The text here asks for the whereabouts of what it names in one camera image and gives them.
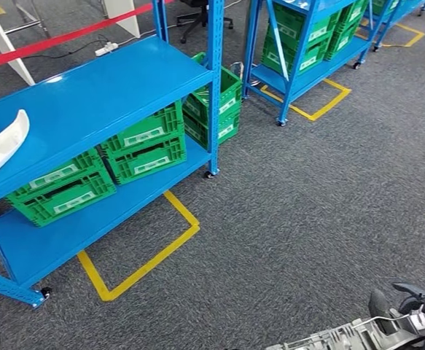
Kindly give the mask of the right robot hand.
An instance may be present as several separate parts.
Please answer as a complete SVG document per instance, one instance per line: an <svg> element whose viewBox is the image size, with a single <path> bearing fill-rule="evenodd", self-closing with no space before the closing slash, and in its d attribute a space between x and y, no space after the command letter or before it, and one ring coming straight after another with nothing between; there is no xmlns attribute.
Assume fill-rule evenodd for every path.
<svg viewBox="0 0 425 350"><path fill-rule="evenodd" d="M392 286L408 293L397 310L392 309L380 289L374 289L369 302L371 317L385 335L397 335L400 330L415 335L414 340L404 342L402 338L395 349L425 349L425 289L413 284L396 281Z"/></svg>

